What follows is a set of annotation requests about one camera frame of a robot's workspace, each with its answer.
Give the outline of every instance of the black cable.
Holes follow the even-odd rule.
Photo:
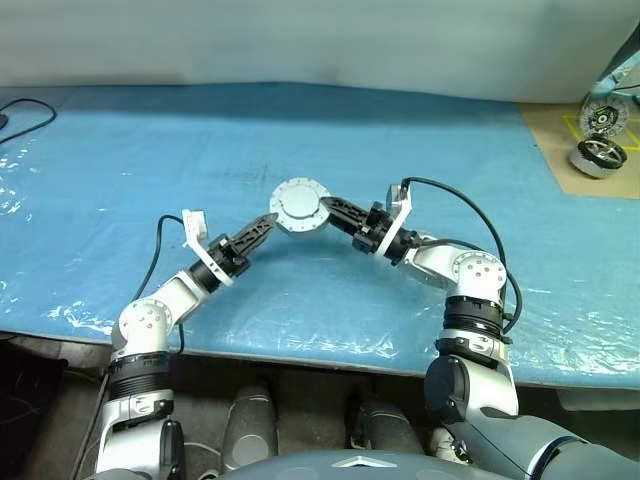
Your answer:
[[[184,352],[184,328],[182,324],[178,325],[178,333],[180,334],[180,348],[178,349],[178,353]]]
[[[184,225],[184,223],[182,222],[182,219],[174,215],[162,215],[158,219],[158,224],[156,226],[156,247],[155,247],[155,250],[153,251],[153,257],[151,258],[151,263],[149,264],[147,273],[142,279],[142,283],[140,283],[138,290],[136,290],[136,293],[133,296],[133,299],[131,300],[132,302],[140,298],[140,296],[142,295],[142,292],[144,292],[144,289],[147,287],[147,284],[149,283],[149,279],[151,278],[151,275],[153,275],[153,271],[156,268],[158,259],[160,258],[160,249],[162,247],[162,226],[165,220],[173,220],[174,222],[177,222],[180,225]],[[180,333],[180,349],[178,350],[178,353],[181,353],[184,350],[184,330],[182,328],[182,324],[178,326],[178,331]],[[96,421],[98,419],[98,415],[100,413],[100,407],[102,406],[102,401],[106,393],[108,381],[109,381],[109,374],[107,373],[104,376],[104,380],[102,381],[102,386],[100,387],[100,393],[98,394],[98,400],[96,401],[96,405],[94,407],[93,415],[91,416],[91,421],[89,423],[89,426],[87,427],[87,431],[85,432],[84,438],[82,439],[82,444],[80,445],[80,450],[78,451],[76,461],[73,465],[73,470],[71,473],[70,480],[76,480],[76,476],[79,473],[80,466],[82,465],[82,461],[86,455],[89,438],[91,437],[91,433],[93,432],[93,428],[95,427]]]
[[[640,87],[640,83],[636,84],[636,85],[629,85],[627,87],[618,87],[618,88],[614,88],[613,91],[617,92],[618,90],[631,90],[632,88],[638,88]]]
[[[471,250],[478,250],[480,252],[484,252],[485,250],[474,245],[473,243],[465,242],[464,240],[457,240],[455,238],[439,238],[437,240],[424,240],[419,242],[417,246],[419,247],[437,247],[438,245],[459,245],[461,247],[470,248]],[[520,285],[516,281],[515,277],[507,270],[507,280],[511,284],[513,288],[513,293],[516,297],[516,308],[512,314],[504,314],[503,317],[508,320],[509,323],[502,329],[502,333],[507,334],[509,331],[515,326],[516,322],[520,318],[520,314],[522,313],[522,291],[520,290]]]
[[[0,112],[3,112],[4,110],[6,110],[9,107],[12,107],[13,105],[17,104],[17,103],[35,103],[38,105],[42,105],[43,107],[46,107],[47,109],[49,109],[49,111],[51,112],[51,115],[49,116],[48,119],[46,119],[43,122],[40,122],[32,127],[29,128],[25,128],[24,130],[21,130],[17,133],[11,134],[8,137],[4,137],[4,138],[0,138],[0,144],[4,143],[4,142],[8,142],[9,140],[13,140],[14,138],[20,137],[22,135],[25,135],[27,133],[33,132],[34,130],[38,130],[39,128],[42,128],[46,125],[49,125],[51,122],[53,122],[57,117],[58,117],[58,112],[56,111],[55,108],[53,108],[51,105],[49,105],[47,102],[43,102],[42,100],[36,100],[35,98],[18,98],[16,100],[12,100],[9,103],[7,103],[5,106],[0,107]]]
[[[491,223],[491,220],[489,220],[489,217],[487,217],[487,214],[484,213],[484,211],[478,205],[476,205],[476,203],[473,200],[467,197],[460,190],[457,190],[447,185],[446,183],[441,183],[436,180],[431,180],[430,178],[424,178],[424,177],[403,178],[401,183],[402,190],[406,192],[411,182],[422,183],[425,185],[430,185],[432,187],[439,188],[440,190],[444,190],[445,192],[449,192],[450,194],[458,197],[464,203],[469,205],[473,209],[473,211],[478,214],[478,216],[482,219],[484,224],[487,226],[487,228],[491,232],[493,241],[496,243],[496,248],[498,249],[498,257],[500,258],[502,265],[504,265],[504,268],[505,269],[507,268],[507,256],[504,251],[504,245],[502,244],[502,239],[500,238],[500,234],[496,230],[496,227],[493,226],[493,223]],[[507,292],[506,286],[500,289],[500,298],[502,299],[503,302],[506,296],[506,292]]]
[[[162,224],[164,223],[165,220],[173,220],[174,222],[177,222],[180,225],[184,225],[182,223],[182,219],[174,215],[162,215],[158,219],[158,225],[156,227],[156,249],[153,252],[153,257],[151,258],[151,263],[149,264],[147,273],[142,279],[142,283],[140,283],[138,290],[136,290],[136,293],[133,296],[133,299],[131,300],[132,302],[140,298],[140,296],[142,295],[142,292],[144,292],[144,289],[147,287],[147,283],[149,283],[149,279],[151,278],[153,271],[156,269],[158,258],[160,258],[160,248],[162,247]]]

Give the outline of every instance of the blue table mat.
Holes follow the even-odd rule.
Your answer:
[[[2,330],[108,342],[164,213],[204,209],[212,237],[232,235],[291,177],[368,209],[420,175],[466,192],[503,237],[525,301],[517,381],[640,386],[639,203],[563,193],[513,104],[288,84],[0,89],[20,96],[60,116],[0,145]],[[0,138],[46,117],[5,113]],[[412,193],[409,227],[494,251],[459,200]],[[183,241],[166,226],[149,288],[195,260]],[[408,375],[434,358],[444,293],[343,233],[276,231],[251,261],[185,324],[187,350]]]

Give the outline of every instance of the white circular disc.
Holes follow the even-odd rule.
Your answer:
[[[271,194],[269,211],[278,214],[278,225],[287,233],[304,233],[324,227],[329,211],[320,199],[331,193],[315,180],[292,178]]]

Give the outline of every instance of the floor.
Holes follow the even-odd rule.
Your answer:
[[[108,361],[109,349],[24,337],[11,341],[40,355],[69,361],[70,369],[41,425],[28,464],[17,480],[66,479],[100,387],[96,376],[98,367]],[[177,396],[174,418],[182,423],[187,441],[217,449],[222,444],[227,412],[236,391],[257,381],[268,382],[272,390],[281,453],[342,448],[345,405],[354,395],[391,401],[405,412],[423,441],[429,432],[423,409],[422,381],[416,378],[190,355],[175,359],[172,376]],[[640,460],[640,411],[567,412],[554,391],[542,388],[520,388],[519,397],[522,413],[544,416],[588,440]],[[89,445],[95,444],[95,438],[94,434]],[[95,448],[91,448],[78,478],[91,473],[94,460]],[[188,479],[197,479],[203,471],[216,468],[218,458],[207,451],[188,448],[187,465]]]

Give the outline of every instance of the wire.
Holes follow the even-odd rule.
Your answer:
[[[178,333],[180,334],[180,348],[178,349],[178,354],[184,352],[184,327],[182,324],[178,325]]]
[[[68,368],[63,370],[62,373],[65,375],[71,375],[72,377],[82,378],[83,380],[86,380],[91,383],[95,383],[97,385],[102,384],[100,379],[96,377],[92,377],[91,375],[87,375],[86,373],[82,373],[82,372],[77,372],[75,370],[69,370]]]
[[[95,427],[96,421],[98,420],[98,415],[100,414],[100,407],[102,406],[102,400],[104,399],[104,394],[107,391],[108,384],[109,384],[109,374],[107,373],[102,379],[102,385],[100,385],[100,392],[98,393],[98,399],[96,400],[96,403],[93,406],[91,420],[89,421],[87,430],[84,432],[84,437],[82,438],[82,443],[80,444],[78,455],[76,455],[76,460],[73,463],[73,470],[71,470],[71,476],[69,477],[71,480],[75,480],[78,477],[78,473],[80,473],[80,467],[84,463],[84,458],[88,453],[87,445],[89,444],[89,438],[91,437],[91,433],[93,432],[93,427]]]
[[[80,462],[80,468],[78,468],[78,474],[82,473],[82,469],[84,467],[84,462],[87,460],[87,457],[89,456],[89,453],[91,453],[91,451],[94,448],[96,448],[99,443],[100,443],[100,439],[97,439],[95,442],[93,442],[91,445],[89,445],[89,448],[87,448],[87,451],[84,454],[84,456],[82,457],[82,461]]]
[[[9,103],[7,103],[4,107],[1,107],[0,108],[0,112],[3,112],[7,108],[9,108],[9,107],[11,107],[13,105],[16,105],[17,103],[25,103],[25,102],[42,105],[43,107],[46,107],[46,108],[49,109],[49,112],[51,112],[51,115],[45,121],[37,123],[36,125],[34,125],[32,127],[25,128],[24,130],[21,130],[21,131],[16,132],[16,133],[14,133],[12,135],[9,135],[8,137],[0,138],[0,144],[8,142],[9,140],[13,140],[14,138],[20,137],[22,135],[26,135],[27,133],[33,132],[34,130],[38,130],[39,128],[42,128],[42,127],[44,127],[46,125],[49,125],[51,122],[53,122],[58,117],[58,112],[56,111],[55,108],[53,108],[48,103],[43,102],[42,100],[36,100],[35,98],[18,98],[16,100],[12,100]]]
[[[173,220],[174,222],[179,223],[180,225],[184,225],[181,218],[178,218],[174,215],[162,215],[158,219],[158,225],[156,226],[156,249],[153,252],[153,257],[151,258],[151,263],[149,264],[149,268],[147,269],[147,273],[144,275],[138,290],[136,290],[135,295],[133,296],[132,302],[139,299],[144,292],[144,289],[147,287],[149,283],[149,279],[151,275],[153,275],[153,271],[156,269],[156,264],[158,263],[158,258],[160,258],[160,248],[162,247],[162,224],[165,220]]]
[[[202,450],[206,450],[207,452],[213,453],[214,455],[216,455],[218,458],[220,458],[221,454],[220,454],[220,450],[210,447],[209,445],[205,445],[204,443],[198,443],[198,442],[184,442],[184,446],[185,447],[196,447],[196,448],[201,448]],[[205,480],[207,478],[218,478],[220,476],[218,470],[216,470],[215,468],[210,468],[209,470],[203,472],[199,477],[198,480]]]
[[[618,88],[614,88],[613,91],[616,92],[618,90],[631,90],[632,88],[638,88],[640,87],[640,83],[636,84],[636,85],[629,85],[627,87],[618,87]]]
[[[5,419],[5,420],[0,420],[0,425],[8,425],[10,423],[14,423],[17,422],[18,420],[22,420],[25,417],[28,417],[29,415],[39,415],[40,409],[39,408],[34,408],[33,405],[31,405],[31,403],[27,402],[25,399],[20,398],[20,397],[16,397],[14,395],[7,395],[5,393],[0,393],[0,397],[3,398],[7,398],[9,400],[13,400],[14,402],[18,402],[21,405],[23,405],[24,407],[27,408],[26,412],[22,412],[18,415],[15,415],[11,418]]]
[[[213,448],[210,447],[209,445],[205,445],[204,443],[199,443],[199,442],[184,442],[184,446],[185,447],[196,447],[196,448],[201,448],[202,450],[206,450],[207,452],[213,453],[214,455],[217,455],[218,458],[220,458],[220,450],[218,450],[217,448]]]
[[[140,283],[138,290],[136,290],[136,293],[133,295],[133,299],[131,300],[132,302],[140,298],[140,296],[142,295],[142,292],[144,292],[144,289],[147,287],[147,284],[149,283],[149,279],[151,278],[151,275],[153,275],[153,271],[156,268],[156,264],[158,263],[158,259],[160,258],[160,249],[162,247],[162,226],[165,220],[173,220],[174,222],[177,222],[180,225],[183,225],[182,219],[174,215],[162,215],[158,219],[158,224],[156,227],[156,248],[153,252],[153,257],[151,258],[151,263],[149,264],[147,273],[144,275],[144,278],[142,279],[142,282]],[[184,331],[182,329],[182,324],[179,325],[178,329],[180,331],[180,350],[178,352],[182,352],[184,350]],[[87,444],[89,443],[89,437],[91,436],[91,432],[93,431],[93,428],[96,424],[98,414],[100,413],[100,407],[102,405],[102,400],[104,399],[104,394],[106,392],[108,381],[109,381],[109,374],[107,373],[104,376],[104,380],[102,381],[102,385],[100,387],[100,393],[98,394],[98,400],[96,401],[96,404],[94,406],[91,422],[89,423],[87,431],[85,432],[85,436],[82,439],[82,444],[78,451],[78,455],[76,457],[76,461],[74,463],[73,470],[71,473],[71,477],[70,477],[71,480],[75,480],[76,477],[78,476],[80,467],[82,466],[84,459],[88,453]]]
[[[484,252],[483,248],[474,245],[473,243],[465,242],[464,240],[456,240],[455,238],[439,238],[437,240],[425,240],[420,242],[418,246],[421,247],[437,247],[438,245],[459,245],[461,247],[470,248],[472,250],[478,250],[480,252]],[[513,288],[513,293],[516,297],[516,307],[512,314],[504,314],[503,317],[508,320],[509,323],[502,329],[502,333],[506,334],[515,326],[518,319],[520,318],[520,314],[522,313],[522,290],[520,290],[520,285],[516,281],[515,277],[511,274],[509,270],[505,267],[507,271],[507,280],[511,284]]]
[[[220,474],[215,468],[210,468],[209,470],[204,472],[202,475],[200,475],[198,477],[198,480],[209,480],[211,478],[218,478],[219,476]]]
[[[441,182],[438,182],[436,180],[431,180],[430,178],[424,178],[424,177],[406,177],[406,178],[403,178],[402,179],[402,183],[401,183],[402,190],[406,192],[408,190],[409,184],[411,182],[422,183],[422,184],[425,184],[425,185],[431,185],[432,187],[439,188],[440,190],[444,190],[445,192],[449,192],[450,194],[455,195],[460,200],[462,200],[464,203],[469,205],[473,209],[473,211],[478,214],[478,216],[482,219],[484,224],[487,226],[487,228],[491,232],[491,236],[493,237],[493,241],[496,243],[496,248],[498,249],[498,257],[500,258],[500,261],[504,265],[504,268],[507,268],[507,256],[506,256],[505,251],[504,251],[504,245],[502,244],[502,239],[500,238],[500,234],[498,234],[498,231],[496,230],[496,227],[493,226],[493,223],[491,223],[491,220],[489,220],[489,217],[487,217],[487,214],[484,213],[484,211],[482,211],[482,209],[478,205],[476,205],[476,203],[473,200],[471,200],[469,197],[467,197],[460,190],[457,190],[457,189],[447,185],[446,183],[441,183]],[[504,299],[505,299],[505,296],[506,296],[506,292],[507,292],[506,287],[502,287],[500,289],[500,298],[502,299],[503,302],[504,302]]]

